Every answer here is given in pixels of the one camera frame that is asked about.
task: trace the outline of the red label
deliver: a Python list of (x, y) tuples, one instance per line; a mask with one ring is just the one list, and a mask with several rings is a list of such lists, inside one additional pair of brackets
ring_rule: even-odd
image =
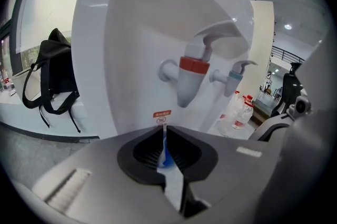
[(234, 125), (237, 125), (237, 126), (243, 126), (243, 123), (239, 122), (238, 120), (235, 121)]
[(170, 115), (171, 114), (171, 110), (168, 110), (168, 111), (163, 111), (163, 112), (155, 112), (153, 114), (153, 118), (156, 118), (156, 117), (162, 117), (162, 116), (167, 116), (167, 115)]

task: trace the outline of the backpack strap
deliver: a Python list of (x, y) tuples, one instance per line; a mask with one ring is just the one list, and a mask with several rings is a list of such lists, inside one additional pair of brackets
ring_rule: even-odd
[(27, 74), (25, 83), (23, 85), (23, 92), (22, 92), (22, 102), (29, 109), (36, 108), (36, 107), (38, 107), (38, 106), (40, 106), (42, 104), (42, 99), (41, 99), (40, 96), (36, 100), (31, 101), (31, 100), (27, 99), (26, 94), (25, 94), (26, 87), (27, 87), (27, 82), (29, 80), (29, 77), (31, 76), (31, 73), (33, 72), (33, 68), (31, 68), (29, 70), (28, 74)]
[(41, 106), (42, 106), (42, 104), (38, 107), (38, 111), (40, 112), (40, 116), (41, 116), (43, 122), (46, 124), (46, 126), (47, 126), (48, 128), (50, 128), (51, 125), (48, 124), (48, 122), (44, 119), (44, 117), (43, 117), (43, 115), (42, 115), (42, 113), (41, 113)]
[(63, 114), (66, 111), (68, 111), (70, 118), (72, 119), (74, 125), (76, 126), (78, 133), (80, 133), (81, 131), (78, 129), (73, 119), (73, 116), (71, 114), (71, 107), (74, 104), (75, 100), (80, 95), (77, 91), (73, 91), (61, 104), (61, 106), (57, 110), (54, 110), (52, 103), (51, 103), (51, 98), (50, 98), (50, 96), (52, 96), (53, 93), (51, 92), (51, 90), (49, 90), (49, 62), (50, 60), (46, 60), (44, 62), (43, 68), (41, 68), (41, 99), (42, 99), (43, 107), (48, 113), (58, 114), (58, 115)]

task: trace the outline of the window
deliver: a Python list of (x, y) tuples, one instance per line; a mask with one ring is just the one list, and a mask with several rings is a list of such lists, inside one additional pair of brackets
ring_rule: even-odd
[(12, 78), (13, 75), (9, 56), (9, 36), (1, 40), (1, 75), (2, 79)]
[(58, 28), (71, 40), (76, 0), (23, 0), (21, 3), (16, 51), (21, 52), (23, 69), (36, 61), (39, 46)]

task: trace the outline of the sticker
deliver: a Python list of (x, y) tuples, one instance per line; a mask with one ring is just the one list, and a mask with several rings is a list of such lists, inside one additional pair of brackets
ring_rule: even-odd
[(166, 121), (166, 117), (162, 116), (157, 119), (157, 124), (163, 124)]
[(242, 154), (251, 155), (252, 157), (256, 157), (256, 158), (259, 158), (262, 156), (262, 152), (254, 151), (254, 150), (251, 150), (245, 147), (238, 147), (236, 151)]
[(241, 123), (238, 120), (236, 120), (234, 125), (239, 126), (239, 127), (243, 127), (244, 123)]
[(155, 113), (153, 114), (153, 118), (161, 117), (161, 116), (167, 116), (167, 115), (170, 115), (171, 112), (172, 112), (171, 110), (163, 111), (163, 112), (155, 112)]

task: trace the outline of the floor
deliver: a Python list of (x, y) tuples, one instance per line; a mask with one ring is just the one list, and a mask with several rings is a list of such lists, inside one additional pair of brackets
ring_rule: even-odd
[(31, 189), (43, 173), (93, 141), (45, 141), (19, 134), (0, 125), (0, 163), (9, 178)]

